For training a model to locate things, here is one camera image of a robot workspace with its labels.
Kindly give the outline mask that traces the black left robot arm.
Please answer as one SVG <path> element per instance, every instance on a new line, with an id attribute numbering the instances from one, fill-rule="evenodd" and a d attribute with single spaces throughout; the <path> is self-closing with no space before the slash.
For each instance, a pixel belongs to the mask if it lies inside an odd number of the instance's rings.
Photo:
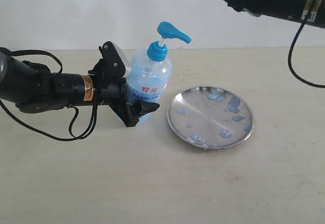
<path id="1" fill-rule="evenodd" d="M 107 105 L 126 127 L 134 127 L 140 117 L 156 111 L 159 104 L 136 99 L 130 103 L 126 78 L 131 65 L 121 49 L 107 41 L 99 47 L 102 57 L 86 75 L 57 73 L 40 63 L 19 61 L 18 56 L 47 55 L 43 50 L 10 51 L 1 48 L 1 99 L 15 104 L 22 113 L 35 114 L 64 107 Z"/>

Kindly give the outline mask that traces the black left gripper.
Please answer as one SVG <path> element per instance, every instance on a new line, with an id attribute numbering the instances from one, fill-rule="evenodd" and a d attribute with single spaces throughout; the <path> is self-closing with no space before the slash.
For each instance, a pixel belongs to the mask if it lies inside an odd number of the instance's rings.
<path id="1" fill-rule="evenodd" d="M 94 83 L 94 95 L 87 105 L 108 105 L 122 120 L 126 127 L 135 127 L 137 119 L 145 122 L 150 113 L 155 112 L 160 104 L 137 100 L 130 105 L 126 94 L 126 77 L 130 70 L 129 65 L 122 61 L 100 60 L 88 71 Z"/>

